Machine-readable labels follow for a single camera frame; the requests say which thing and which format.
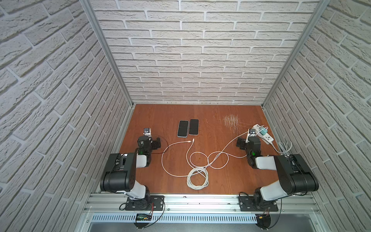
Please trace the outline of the phone with green case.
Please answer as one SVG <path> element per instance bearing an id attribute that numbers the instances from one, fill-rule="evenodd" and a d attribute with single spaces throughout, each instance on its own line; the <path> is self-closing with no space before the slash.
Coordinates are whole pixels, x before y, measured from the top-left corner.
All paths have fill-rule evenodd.
<path id="1" fill-rule="evenodd" d="M 187 138 L 188 136 L 189 121 L 179 121 L 177 136 L 180 138 Z"/>

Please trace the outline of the phone with pink case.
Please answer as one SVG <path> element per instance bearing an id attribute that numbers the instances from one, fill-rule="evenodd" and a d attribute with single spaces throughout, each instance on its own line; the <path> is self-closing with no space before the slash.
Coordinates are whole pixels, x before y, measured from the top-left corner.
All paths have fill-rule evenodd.
<path id="1" fill-rule="evenodd" d="M 189 121 L 189 135 L 196 136 L 199 134 L 199 120 L 191 119 Z"/>

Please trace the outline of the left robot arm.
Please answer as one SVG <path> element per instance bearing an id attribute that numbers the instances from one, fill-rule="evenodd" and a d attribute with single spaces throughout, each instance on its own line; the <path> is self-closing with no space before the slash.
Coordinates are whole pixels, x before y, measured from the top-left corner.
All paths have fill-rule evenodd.
<path id="1" fill-rule="evenodd" d="M 100 179 L 100 190 L 124 194 L 126 203 L 119 210 L 160 210 L 161 200 L 150 196 L 149 188 L 136 180 L 136 171 L 148 167 L 152 151 L 161 148 L 160 138 L 153 140 L 149 135 L 138 138 L 138 147 L 132 153 L 110 154 Z"/>

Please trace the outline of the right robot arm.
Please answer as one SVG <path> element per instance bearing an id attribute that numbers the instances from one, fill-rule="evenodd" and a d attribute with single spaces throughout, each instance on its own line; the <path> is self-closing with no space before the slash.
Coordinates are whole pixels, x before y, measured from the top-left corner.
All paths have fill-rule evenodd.
<path id="1" fill-rule="evenodd" d="M 242 197 L 241 205 L 256 211 L 276 212 L 277 200 L 295 194 L 307 194 L 319 189 L 319 181 L 300 154 L 262 156 L 261 143 L 257 136 L 247 140 L 238 137 L 236 146 L 246 153 L 248 164 L 253 169 L 276 171 L 278 180 L 255 190 L 254 195 Z"/>

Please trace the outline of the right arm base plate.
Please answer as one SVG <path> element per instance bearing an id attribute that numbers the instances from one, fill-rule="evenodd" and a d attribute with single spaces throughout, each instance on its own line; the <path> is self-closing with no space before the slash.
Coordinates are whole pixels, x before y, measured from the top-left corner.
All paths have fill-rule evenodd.
<path id="1" fill-rule="evenodd" d="M 276 201 L 265 201 L 253 196 L 239 196 L 239 207 L 242 212 L 278 212 Z"/>

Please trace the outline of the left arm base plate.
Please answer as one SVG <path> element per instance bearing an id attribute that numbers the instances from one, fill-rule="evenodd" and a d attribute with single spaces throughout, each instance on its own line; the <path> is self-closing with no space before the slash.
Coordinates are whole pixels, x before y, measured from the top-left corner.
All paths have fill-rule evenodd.
<path id="1" fill-rule="evenodd" d="M 163 211 L 164 209 L 164 195 L 150 195 L 144 199 L 132 200 L 127 199 L 124 204 L 126 211 Z"/>

